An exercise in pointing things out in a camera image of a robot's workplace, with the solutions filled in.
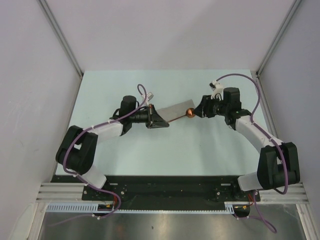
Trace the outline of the copper spoon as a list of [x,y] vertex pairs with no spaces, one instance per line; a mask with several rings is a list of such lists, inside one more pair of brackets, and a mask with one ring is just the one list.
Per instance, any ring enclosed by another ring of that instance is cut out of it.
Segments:
[[184,118],[184,117],[193,118],[193,117],[195,117],[195,114],[193,113],[193,110],[194,110],[194,108],[188,108],[188,109],[185,111],[185,114],[184,114],[184,115],[178,116],[178,117],[173,118],[173,119],[171,119],[171,120],[168,120],[167,122],[168,122],[168,123],[171,123],[171,122],[173,122],[173,121],[179,120],[179,119]]

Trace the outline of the grey cloth napkin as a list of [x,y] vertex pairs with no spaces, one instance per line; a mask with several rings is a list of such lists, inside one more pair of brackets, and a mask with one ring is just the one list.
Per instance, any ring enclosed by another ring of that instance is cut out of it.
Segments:
[[169,123],[179,118],[187,117],[188,111],[194,108],[195,104],[193,100],[190,99],[165,108],[161,108],[157,110],[157,113],[160,115],[162,119]]

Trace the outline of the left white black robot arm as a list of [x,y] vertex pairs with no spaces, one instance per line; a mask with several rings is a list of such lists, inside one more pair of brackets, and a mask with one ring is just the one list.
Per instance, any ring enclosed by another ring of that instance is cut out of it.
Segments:
[[110,138],[126,134],[132,124],[145,124],[148,129],[168,128],[170,124],[156,111],[153,104],[137,106],[132,95],[122,98],[118,108],[105,125],[88,131],[76,125],[69,127],[56,153],[55,160],[67,170],[80,176],[86,184],[94,186],[93,194],[100,200],[110,196],[111,188],[106,176],[94,166],[97,145]]

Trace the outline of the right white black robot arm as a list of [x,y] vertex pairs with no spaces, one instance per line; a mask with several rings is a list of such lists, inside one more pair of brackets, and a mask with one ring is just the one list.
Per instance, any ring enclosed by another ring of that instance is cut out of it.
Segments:
[[255,122],[253,113],[242,107],[238,88],[203,95],[192,113],[200,118],[224,117],[226,125],[243,135],[259,153],[257,170],[239,176],[230,188],[235,200],[242,201],[249,191],[256,190],[275,190],[285,195],[289,185],[300,182],[297,146],[276,138]]

